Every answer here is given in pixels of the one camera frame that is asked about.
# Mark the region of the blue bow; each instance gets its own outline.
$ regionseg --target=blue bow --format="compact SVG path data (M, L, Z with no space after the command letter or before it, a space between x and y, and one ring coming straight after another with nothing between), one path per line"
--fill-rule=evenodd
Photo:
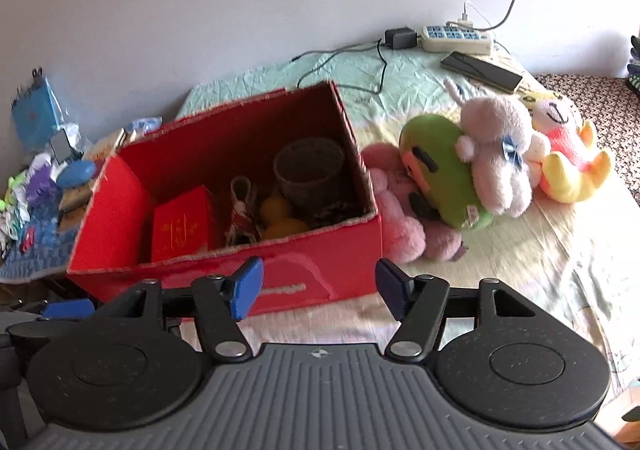
M513 144L511 136L505 136L502 138L502 152L504 159L513 163L518 169L522 170L522 155L518 152L518 149Z

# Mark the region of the bed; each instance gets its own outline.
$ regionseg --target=bed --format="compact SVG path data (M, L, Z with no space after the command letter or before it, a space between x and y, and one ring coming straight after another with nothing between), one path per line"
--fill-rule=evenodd
M419 49L384 50L388 62L380 95L341 89L340 94L359 146L396 142L402 125L423 112L456 119L455 103L444 89L452 77L469 95L488 89L440 68L441 54ZM295 88L298 79L326 56L309 55L222 78L194 88L178 116L222 102ZM542 86L504 51L492 61L523 73L532 90ZM303 85L331 78L337 83L375 88L382 62L375 50L343 54ZM418 261L403 269L411 275L431 273L455 287L475 287L488 276L500 278L591 341L609 361L608 399L640 376L640 208L617 175L590 201L561 205L535 194L516 220L497 218L489 227L464 235L468 253L457 262ZM397 328L378 295L312 308L250 317L241 329L254 351L262 342L377 342L383 348ZM466 319L449 321L443 343L472 328ZM185 339L197 345L193 326Z

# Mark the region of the brown patterned fabric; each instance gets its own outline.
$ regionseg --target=brown patterned fabric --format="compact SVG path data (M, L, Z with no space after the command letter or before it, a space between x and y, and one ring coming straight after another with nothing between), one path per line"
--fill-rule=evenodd
M616 171L640 205L640 101L624 78L541 75L551 91L571 98L585 119L592 120L598 144L616 153Z

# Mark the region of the red gift box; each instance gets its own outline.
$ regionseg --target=red gift box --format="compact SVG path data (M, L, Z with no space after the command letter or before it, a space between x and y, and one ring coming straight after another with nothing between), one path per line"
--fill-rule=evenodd
M225 245L209 191L202 185L154 212L151 262L211 252Z
M285 239L153 262L156 207L196 186L216 200L221 224L231 215L230 182L248 176L276 184L273 160L284 146L331 138L345 153L357 216ZM252 314L343 300L376 291L382 256L380 216L351 125L335 86L322 83L223 104L123 147L107 161L76 237L68 276L106 302L142 278L188 286L207 274L231 274L249 257L264 261L264 285Z

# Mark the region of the pink plush toy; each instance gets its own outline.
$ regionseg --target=pink plush toy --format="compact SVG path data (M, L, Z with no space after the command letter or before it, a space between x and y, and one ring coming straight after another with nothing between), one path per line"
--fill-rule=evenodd
M383 255L405 264L420 256L431 260L457 259L465 253L460 232L441 221L418 220L409 195L419 192L406 174L400 151L390 143L373 143L362 151L382 217Z

